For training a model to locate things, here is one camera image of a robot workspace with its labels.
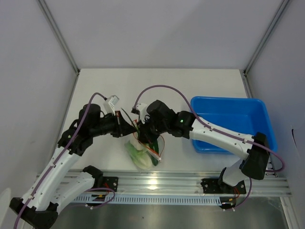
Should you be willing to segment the green scallion stalks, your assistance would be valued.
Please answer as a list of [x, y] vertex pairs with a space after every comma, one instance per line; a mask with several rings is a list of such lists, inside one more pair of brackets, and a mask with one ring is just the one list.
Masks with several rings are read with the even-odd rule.
[[126, 115], [126, 116], [128, 117], [128, 119], [130, 120], [132, 126], [136, 129], [137, 135], [139, 135], [139, 128], [138, 128], [138, 126], [137, 126], [136, 121], [132, 120], [131, 117], [130, 117], [130, 115], [129, 115], [123, 108], [121, 108], [121, 110], [125, 113], [125, 115]]

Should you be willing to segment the white cauliflower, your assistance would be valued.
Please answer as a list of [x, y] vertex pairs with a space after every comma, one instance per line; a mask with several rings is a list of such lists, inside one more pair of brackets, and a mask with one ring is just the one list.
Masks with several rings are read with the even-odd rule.
[[132, 139], [131, 144], [134, 146], [134, 148], [138, 151], [147, 151], [147, 146], [141, 142], [139, 142], [137, 139]]

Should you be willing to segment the green lettuce head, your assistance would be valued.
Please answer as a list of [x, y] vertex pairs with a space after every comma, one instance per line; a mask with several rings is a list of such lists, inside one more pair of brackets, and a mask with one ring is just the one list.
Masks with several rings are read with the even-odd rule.
[[130, 141], [125, 143], [124, 146], [132, 162], [139, 170], [149, 170], [153, 167], [151, 157], [146, 151], [137, 150]]

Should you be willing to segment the clear zip bag orange zipper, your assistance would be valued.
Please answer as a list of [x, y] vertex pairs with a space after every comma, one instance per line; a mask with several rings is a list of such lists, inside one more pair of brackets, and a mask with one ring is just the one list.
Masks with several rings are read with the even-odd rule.
[[[137, 133], [133, 133], [131, 136], [130, 136], [130, 138], [125, 142], [125, 143], [127, 143], [128, 141], [131, 141], [132, 139], [137, 139], [138, 140], [138, 135], [137, 135]], [[164, 137], [161, 135], [161, 136], [159, 136], [158, 137], [158, 139], [157, 139], [157, 141], [158, 141], [158, 145], [159, 145], [159, 157], [160, 157], [160, 159], [159, 159], [159, 164], [161, 163], [161, 161], [162, 161], [162, 154], [163, 154], [163, 152], [164, 152], [164, 149], [165, 149], [165, 139], [164, 139]], [[152, 153], [152, 151], [151, 151], [151, 149], [150, 149], [150, 147], [149, 147], [149, 144], [150, 143], [148, 143], [148, 144], [146, 144], [146, 143], [143, 143], [143, 144], [145, 144], [146, 146], [147, 146], [147, 153], [149, 154], [149, 156], [151, 157], [151, 159], [152, 159], [152, 156], [153, 156], [153, 153]]]

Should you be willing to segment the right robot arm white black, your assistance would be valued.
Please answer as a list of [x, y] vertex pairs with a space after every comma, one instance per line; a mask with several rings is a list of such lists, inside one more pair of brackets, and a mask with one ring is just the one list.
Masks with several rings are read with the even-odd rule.
[[133, 112], [139, 116], [138, 139], [143, 143], [151, 143], [161, 134], [168, 133], [174, 137], [207, 142], [238, 156], [239, 160], [224, 168], [219, 176], [217, 185], [222, 192], [229, 192], [247, 177], [264, 179], [270, 156], [265, 134], [231, 131], [188, 111], [176, 113], [160, 100], [150, 105], [137, 104]]

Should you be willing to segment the dark green cucumber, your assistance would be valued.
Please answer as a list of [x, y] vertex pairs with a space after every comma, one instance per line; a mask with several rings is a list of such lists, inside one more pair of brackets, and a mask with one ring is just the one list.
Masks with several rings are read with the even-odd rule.
[[159, 145], [158, 145], [158, 141], [154, 141], [152, 143], [149, 144], [149, 147], [153, 153], [153, 156], [152, 156], [152, 164], [154, 166], [157, 166], [159, 164]]

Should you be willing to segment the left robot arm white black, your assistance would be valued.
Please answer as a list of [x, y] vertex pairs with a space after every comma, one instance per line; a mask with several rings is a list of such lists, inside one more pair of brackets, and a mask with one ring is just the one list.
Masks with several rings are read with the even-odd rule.
[[18, 219], [35, 229], [49, 229], [59, 213], [81, 193], [87, 190], [113, 192], [104, 185], [103, 172], [94, 166], [85, 167], [65, 188], [60, 188], [59, 184], [95, 137], [110, 134], [119, 138], [135, 131], [120, 111], [101, 116], [99, 105], [86, 104], [79, 118], [62, 134], [51, 160], [34, 185], [22, 197], [13, 198], [10, 208]]

